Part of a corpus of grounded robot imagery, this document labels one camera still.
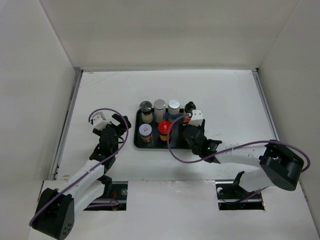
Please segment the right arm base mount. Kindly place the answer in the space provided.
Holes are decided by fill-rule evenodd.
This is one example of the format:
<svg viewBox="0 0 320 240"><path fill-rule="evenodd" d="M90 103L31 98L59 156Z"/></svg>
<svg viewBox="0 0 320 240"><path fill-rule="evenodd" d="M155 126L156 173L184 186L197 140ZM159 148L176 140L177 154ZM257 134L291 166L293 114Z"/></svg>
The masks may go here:
<svg viewBox="0 0 320 240"><path fill-rule="evenodd" d="M261 190L248 192L239 183L244 171L239 172L233 181L215 182L217 205L220 211L265 210Z"/></svg>

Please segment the silver-cap white bottle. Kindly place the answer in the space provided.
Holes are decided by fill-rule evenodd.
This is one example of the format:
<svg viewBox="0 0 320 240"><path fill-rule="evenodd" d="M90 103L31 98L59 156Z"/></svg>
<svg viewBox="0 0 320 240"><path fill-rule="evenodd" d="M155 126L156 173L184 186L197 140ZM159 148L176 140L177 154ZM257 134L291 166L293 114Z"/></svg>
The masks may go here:
<svg viewBox="0 0 320 240"><path fill-rule="evenodd" d="M157 99L154 102L153 107L155 121L159 124L164 120L164 115L166 113L166 102L163 99Z"/></svg>

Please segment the white-lid dark sauce jar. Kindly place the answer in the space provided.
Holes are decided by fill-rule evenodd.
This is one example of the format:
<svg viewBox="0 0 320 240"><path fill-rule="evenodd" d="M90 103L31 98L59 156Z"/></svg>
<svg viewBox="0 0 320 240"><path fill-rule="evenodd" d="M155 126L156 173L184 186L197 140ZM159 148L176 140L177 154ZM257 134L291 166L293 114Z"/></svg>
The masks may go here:
<svg viewBox="0 0 320 240"><path fill-rule="evenodd" d="M144 143L150 143L153 139L153 130L151 125L144 123L138 129L141 140Z"/></svg>

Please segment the silver-cap blue-label bottle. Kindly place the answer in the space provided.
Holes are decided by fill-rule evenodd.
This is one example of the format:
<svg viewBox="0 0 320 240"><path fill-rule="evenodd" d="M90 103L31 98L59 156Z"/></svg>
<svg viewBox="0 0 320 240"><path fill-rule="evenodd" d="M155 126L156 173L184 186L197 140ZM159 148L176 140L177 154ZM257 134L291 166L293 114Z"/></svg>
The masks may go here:
<svg viewBox="0 0 320 240"><path fill-rule="evenodd" d="M168 102L168 121L173 122L179 117L180 113L180 102L177 99L171 99Z"/></svg>

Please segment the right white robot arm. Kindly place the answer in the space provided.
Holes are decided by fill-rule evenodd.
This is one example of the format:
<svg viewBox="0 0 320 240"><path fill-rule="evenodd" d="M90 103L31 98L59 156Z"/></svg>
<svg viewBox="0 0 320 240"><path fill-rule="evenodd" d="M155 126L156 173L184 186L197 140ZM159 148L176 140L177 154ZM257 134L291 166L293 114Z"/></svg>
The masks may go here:
<svg viewBox="0 0 320 240"><path fill-rule="evenodd" d="M209 139L205 137L201 127L194 125L187 125L182 135L192 153L207 163L238 164L255 168L252 171L240 170L236 175L231 190L238 198L272 186L286 191L294 191L297 187L304 161L278 141L241 147Z"/></svg>

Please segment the red-cap brown sauce jar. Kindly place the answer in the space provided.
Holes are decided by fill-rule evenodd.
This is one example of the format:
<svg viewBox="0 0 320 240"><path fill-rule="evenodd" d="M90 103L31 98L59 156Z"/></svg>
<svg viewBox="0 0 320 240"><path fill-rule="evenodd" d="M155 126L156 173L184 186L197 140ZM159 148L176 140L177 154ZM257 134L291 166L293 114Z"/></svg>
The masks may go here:
<svg viewBox="0 0 320 240"><path fill-rule="evenodd" d="M171 138L172 130L169 131L171 123L167 120L163 120L158 124L159 139L166 142Z"/></svg>

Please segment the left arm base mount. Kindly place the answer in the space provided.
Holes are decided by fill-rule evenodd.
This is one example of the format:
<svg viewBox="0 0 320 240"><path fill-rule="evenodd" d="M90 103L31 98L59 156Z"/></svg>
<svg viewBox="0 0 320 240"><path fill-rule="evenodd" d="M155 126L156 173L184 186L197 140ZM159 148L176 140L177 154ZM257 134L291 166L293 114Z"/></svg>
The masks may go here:
<svg viewBox="0 0 320 240"><path fill-rule="evenodd" d="M126 211L128 182L113 181L108 176L103 176L99 180L104 184L104 192L90 203L85 211Z"/></svg>

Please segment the black-cap white bottle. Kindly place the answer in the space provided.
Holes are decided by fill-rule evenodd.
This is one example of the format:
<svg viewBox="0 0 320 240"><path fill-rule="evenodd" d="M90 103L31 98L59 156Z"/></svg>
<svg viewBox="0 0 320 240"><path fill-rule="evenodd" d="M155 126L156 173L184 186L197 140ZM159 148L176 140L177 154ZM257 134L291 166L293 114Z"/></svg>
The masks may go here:
<svg viewBox="0 0 320 240"><path fill-rule="evenodd" d="M185 118L189 118L190 115L192 114L192 111L193 110L196 110L197 107L196 105L194 104L193 101L189 101L185 106L184 106L184 111L183 111L183 116Z"/></svg>

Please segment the red-cap orange spice jar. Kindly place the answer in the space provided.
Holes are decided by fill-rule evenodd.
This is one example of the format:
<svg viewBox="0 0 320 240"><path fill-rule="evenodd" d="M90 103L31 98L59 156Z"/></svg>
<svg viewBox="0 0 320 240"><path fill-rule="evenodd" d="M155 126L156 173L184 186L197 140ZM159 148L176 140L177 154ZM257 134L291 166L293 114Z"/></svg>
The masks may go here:
<svg viewBox="0 0 320 240"><path fill-rule="evenodd" d="M191 120L191 119L190 119L189 117L188 117L188 118L184 118L184 119L183 119L183 123L184 123L184 124L188 124L188 123L190 122L190 120Z"/></svg>

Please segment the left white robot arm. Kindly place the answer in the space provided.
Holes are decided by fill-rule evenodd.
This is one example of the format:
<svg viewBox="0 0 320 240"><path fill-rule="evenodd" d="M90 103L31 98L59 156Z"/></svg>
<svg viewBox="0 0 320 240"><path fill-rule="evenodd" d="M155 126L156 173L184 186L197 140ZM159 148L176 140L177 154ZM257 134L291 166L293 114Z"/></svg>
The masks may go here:
<svg viewBox="0 0 320 240"><path fill-rule="evenodd" d="M131 128L127 116L114 112L112 118L103 120L102 109L91 113L88 121L99 142L84 166L61 188L46 188L29 226L53 239L64 240L71 232L79 212L95 208L112 208L119 205L112 195L112 179L106 176L116 155L124 147Z"/></svg>

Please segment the clear-top pepper grinder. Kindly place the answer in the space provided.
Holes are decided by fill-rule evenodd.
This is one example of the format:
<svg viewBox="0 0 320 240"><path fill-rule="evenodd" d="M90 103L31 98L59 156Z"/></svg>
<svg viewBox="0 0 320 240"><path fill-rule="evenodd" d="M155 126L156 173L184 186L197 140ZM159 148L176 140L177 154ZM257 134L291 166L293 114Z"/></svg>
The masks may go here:
<svg viewBox="0 0 320 240"><path fill-rule="evenodd" d="M139 109L141 111L141 119L145 124L149 124L153 121L152 114L152 103L145 100L142 101L139 105Z"/></svg>

